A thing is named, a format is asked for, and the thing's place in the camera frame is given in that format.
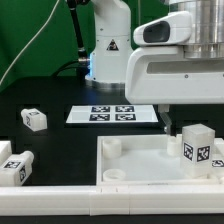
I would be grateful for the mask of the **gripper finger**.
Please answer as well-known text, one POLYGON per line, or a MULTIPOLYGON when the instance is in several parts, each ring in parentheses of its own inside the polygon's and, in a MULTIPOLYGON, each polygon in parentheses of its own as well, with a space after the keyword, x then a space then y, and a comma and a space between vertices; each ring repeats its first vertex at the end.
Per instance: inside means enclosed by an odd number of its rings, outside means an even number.
POLYGON ((171 126, 172 126, 172 120, 169 116, 169 109, 170 106, 168 104, 160 104, 158 106, 158 112, 165 124, 164 131, 166 132, 167 135, 171 134, 171 126))

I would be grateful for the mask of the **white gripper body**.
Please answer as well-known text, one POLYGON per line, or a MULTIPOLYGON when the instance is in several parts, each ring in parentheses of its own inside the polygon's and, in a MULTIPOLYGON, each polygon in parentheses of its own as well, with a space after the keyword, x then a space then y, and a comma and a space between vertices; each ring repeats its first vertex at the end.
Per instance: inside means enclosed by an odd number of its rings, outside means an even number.
POLYGON ((138 48, 128 61, 125 96, 132 104, 222 104, 224 59, 187 59, 180 46, 138 48))

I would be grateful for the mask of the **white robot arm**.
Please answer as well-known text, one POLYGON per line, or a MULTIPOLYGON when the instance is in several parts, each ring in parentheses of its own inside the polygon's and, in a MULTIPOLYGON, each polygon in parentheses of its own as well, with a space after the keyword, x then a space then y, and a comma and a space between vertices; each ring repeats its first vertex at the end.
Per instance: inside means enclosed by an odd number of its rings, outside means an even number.
POLYGON ((91 0, 96 46, 86 82, 132 104, 224 103, 224 0, 160 0, 166 16, 131 28, 122 0, 91 0))

